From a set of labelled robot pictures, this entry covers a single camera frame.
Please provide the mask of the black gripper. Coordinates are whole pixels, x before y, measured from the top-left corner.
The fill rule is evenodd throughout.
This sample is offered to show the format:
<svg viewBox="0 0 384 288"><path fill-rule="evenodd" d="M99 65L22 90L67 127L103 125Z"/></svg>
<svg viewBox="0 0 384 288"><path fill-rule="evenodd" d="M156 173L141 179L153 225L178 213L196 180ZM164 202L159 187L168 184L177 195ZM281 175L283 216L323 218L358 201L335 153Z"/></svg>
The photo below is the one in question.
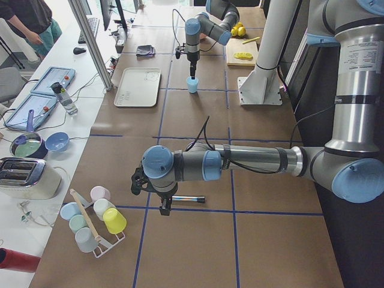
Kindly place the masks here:
<svg viewBox="0 0 384 288"><path fill-rule="evenodd" d="M186 54L187 59L190 62L190 77L191 79L196 78L196 65L198 60L200 59L200 47L199 45L189 45L187 43L183 43L181 46L178 46L175 49L176 58L179 59L182 54Z"/></svg>
<svg viewBox="0 0 384 288"><path fill-rule="evenodd" d="M139 195L140 192L146 191L156 193L161 198L161 206L159 207L162 216L169 216L172 210L172 196L177 192L178 184L171 182L165 187L156 186L154 180L150 180L144 173L143 167L137 167L131 177L131 192L134 195Z"/></svg>

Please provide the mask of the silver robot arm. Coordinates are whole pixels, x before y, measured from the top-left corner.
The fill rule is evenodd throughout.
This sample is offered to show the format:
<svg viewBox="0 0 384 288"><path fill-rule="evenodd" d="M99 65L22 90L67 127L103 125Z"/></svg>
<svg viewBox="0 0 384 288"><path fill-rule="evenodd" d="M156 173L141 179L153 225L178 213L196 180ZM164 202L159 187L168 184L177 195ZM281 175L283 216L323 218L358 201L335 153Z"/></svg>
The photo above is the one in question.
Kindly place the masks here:
<svg viewBox="0 0 384 288"><path fill-rule="evenodd" d="M238 78L241 104L272 104L277 100L275 74L299 1L271 1L254 70ZM187 54L194 80L203 33L222 45L239 12L230 1L206 1L206 11L222 20L217 25L206 13L185 23ZM243 168L261 174L291 173L305 177L352 203L365 203L383 193L383 163L373 140L373 122L380 100L383 60L383 1L310 1L307 44L340 45L332 139L324 147L260 148L210 145L204 123L185 151L157 145L147 149L131 177L131 192L147 191L161 198L160 213L169 215L178 183L213 181L227 169Z"/></svg>
<svg viewBox="0 0 384 288"><path fill-rule="evenodd" d="M190 77L196 78L200 59L200 35L204 34L225 46L232 37L231 30L239 22L238 9L230 1L207 1L206 11L185 23L185 43L176 48L176 57L186 54L190 62Z"/></svg>

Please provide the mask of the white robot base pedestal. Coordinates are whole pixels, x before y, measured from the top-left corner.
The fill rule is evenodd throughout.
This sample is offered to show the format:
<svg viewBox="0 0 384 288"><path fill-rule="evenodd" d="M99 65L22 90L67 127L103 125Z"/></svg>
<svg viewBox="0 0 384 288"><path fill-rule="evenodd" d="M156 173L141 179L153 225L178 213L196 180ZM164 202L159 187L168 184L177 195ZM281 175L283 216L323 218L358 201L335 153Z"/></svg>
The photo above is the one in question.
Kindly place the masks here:
<svg viewBox="0 0 384 288"><path fill-rule="evenodd" d="M238 78L241 105L281 105L277 67L298 8L298 0L272 0L254 70Z"/></svg>

